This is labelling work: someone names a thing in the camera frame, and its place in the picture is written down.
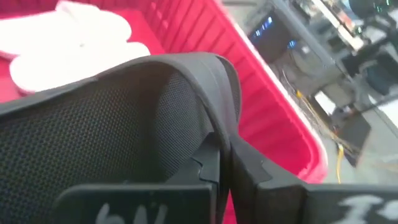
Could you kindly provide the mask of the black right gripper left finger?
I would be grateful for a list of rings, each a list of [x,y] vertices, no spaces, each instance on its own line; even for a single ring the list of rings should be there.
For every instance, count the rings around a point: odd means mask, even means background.
[[[217,224],[220,146],[213,133],[168,180],[83,184],[62,192],[52,224]]]

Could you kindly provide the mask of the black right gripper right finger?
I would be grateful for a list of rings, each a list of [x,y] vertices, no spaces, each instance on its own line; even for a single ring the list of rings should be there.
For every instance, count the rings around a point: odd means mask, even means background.
[[[238,224],[398,224],[398,187],[307,184],[240,136],[230,141]]]

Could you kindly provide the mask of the red ribbed plastic bin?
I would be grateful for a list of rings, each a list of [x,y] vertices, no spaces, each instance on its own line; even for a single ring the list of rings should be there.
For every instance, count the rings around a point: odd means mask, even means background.
[[[139,40],[154,55],[209,53],[224,57],[236,69],[241,86],[238,135],[266,158],[304,182],[319,183],[327,173],[320,141],[282,93],[282,85],[254,54],[217,0],[79,0],[113,9],[143,32]],[[0,103],[19,99],[5,81]],[[222,224],[238,224],[229,191]]]

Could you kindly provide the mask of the black floor box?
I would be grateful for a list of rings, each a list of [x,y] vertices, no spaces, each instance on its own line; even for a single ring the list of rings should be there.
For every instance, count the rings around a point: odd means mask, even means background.
[[[370,124],[359,114],[344,119],[336,126],[335,133],[345,142],[344,156],[351,166],[357,167],[370,132]]]

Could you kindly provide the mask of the black computer tower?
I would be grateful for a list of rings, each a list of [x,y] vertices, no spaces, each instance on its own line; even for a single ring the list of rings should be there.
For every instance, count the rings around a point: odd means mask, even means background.
[[[343,72],[326,60],[316,40],[302,37],[278,9],[268,10],[249,33],[249,40],[279,76],[312,95],[338,82]]]

